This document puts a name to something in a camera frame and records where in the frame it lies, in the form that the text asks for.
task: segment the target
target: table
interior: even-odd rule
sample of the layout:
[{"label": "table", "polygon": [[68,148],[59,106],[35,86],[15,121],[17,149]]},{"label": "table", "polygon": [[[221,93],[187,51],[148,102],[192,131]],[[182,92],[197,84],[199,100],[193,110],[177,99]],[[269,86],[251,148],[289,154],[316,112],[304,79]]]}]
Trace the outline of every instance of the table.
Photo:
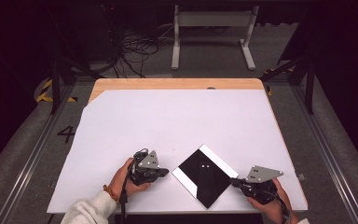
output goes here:
[{"label": "table", "polygon": [[[48,213],[90,198],[143,147],[173,171],[202,144],[245,177],[252,165],[282,170],[294,210],[308,205],[263,84],[256,78],[97,80]],[[128,214],[243,214],[257,211],[228,187],[208,209],[171,174],[135,194]]]}]

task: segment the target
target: white sleeve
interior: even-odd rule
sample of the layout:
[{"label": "white sleeve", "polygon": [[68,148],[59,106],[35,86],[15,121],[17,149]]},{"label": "white sleeve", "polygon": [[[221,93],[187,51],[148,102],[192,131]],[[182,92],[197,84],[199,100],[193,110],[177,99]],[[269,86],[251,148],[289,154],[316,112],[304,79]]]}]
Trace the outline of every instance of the white sleeve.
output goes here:
[{"label": "white sleeve", "polygon": [[297,224],[310,224],[306,218],[299,221]]},{"label": "white sleeve", "polygon": [[116,202],[110,195],[101,190],[91,200],[79,200],[68,209],[61,224],[66,223],[108,223],[107,218],[116,209]]}]

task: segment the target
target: gray carpet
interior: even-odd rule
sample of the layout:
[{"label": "gray carpet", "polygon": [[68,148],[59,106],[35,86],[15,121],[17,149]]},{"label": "gray carpet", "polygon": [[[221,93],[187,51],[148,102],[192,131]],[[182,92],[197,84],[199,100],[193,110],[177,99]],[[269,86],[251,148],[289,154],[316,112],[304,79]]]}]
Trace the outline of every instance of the gray carpet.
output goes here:
[{"label": "gray carpet", "polygon": [[[230,28],[220,35],[205,30],[182,32],[178,71],[171,70],[172,41],[161,42],[158,53],[145,62],[143,72],[147,77],[260,77],[266,69],[276,67],[276,62],[295,28],[295,25],[255,27],[250,43],[255,71],[247,69],[242,56],[238,43],[241,30]],[[130,69],[126,68],[125,71],[127,75],[134,77]],[[103,74],[107,77],[115,75],[111,70]],[[272,95],[268,98],[296,171],[307,177],[301,181],[301,185],[309,202],[309,210],[298,214],[300,217],[307,217],[310,223],[353,223],[331,171],[321,155],[321,147],[312,132],[308,117],[295,97],[294,88],[282,82],[284,78],[285,75],[281,75],[268,82],[272,89]],[[74,127],[74,132],[76,131],[82,109],[92,90],[93,81],[90,81],[90,78],[82,77],[81,80],[70,94],[77,97],[78,101],[65,104],[9,223],[48,223],[48,203],[73,140],[71,137],[69,142],[65,143],[66,136],[57,133],[68,126]],[[358,154],[317,82],[313,108],[313,117],[321,127],[358,202]],[[39,103],[0,156],[0,210],[38,136],[43,132],[50,109],[51,102]],[[50,223],[60,223],[61,219],[62,215],[55,215]]]}]

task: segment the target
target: person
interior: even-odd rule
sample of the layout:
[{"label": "person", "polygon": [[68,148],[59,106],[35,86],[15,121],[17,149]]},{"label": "person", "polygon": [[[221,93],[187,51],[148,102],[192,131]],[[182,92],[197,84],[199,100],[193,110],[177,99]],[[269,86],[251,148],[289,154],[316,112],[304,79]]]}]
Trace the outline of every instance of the person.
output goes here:
[{"label": "person", "polygon": [[[62,224],[83,224],[83,223],[108,223],[108,217],[115,211],[118,202],[119,196],[126,178],[128,167],[132,163],[133,158],[128,158],[122,167],[120,167],[116,174],[113,176],[109,186],[104,186],[104,188],[97,193],[97,195],[91,199],[81,199],[68,209],[65,213],[65,216],[62,219]],[[309,224],[307,219],[299,221],[298,217],[292,210],[292,206],[287,196],[286,191],[281,186],[281,183],[278,179],[272,180],[277,187],[278,194],[281,199],[286,204],[287,208],[290,210],[292,219],[287,224]],[[134,185],[130,180],[126,183],[126,191],[128,197],[136,192],[145,191],[150,187],[150,183],[144,183],[140,186]],[[247,201],[255,209],[263,212],[266,216],[277,224],[282,224],[282,207],[277,200],[272,201],[271,203],[262,205],[258,203],[255,199],[248,197]]]}]

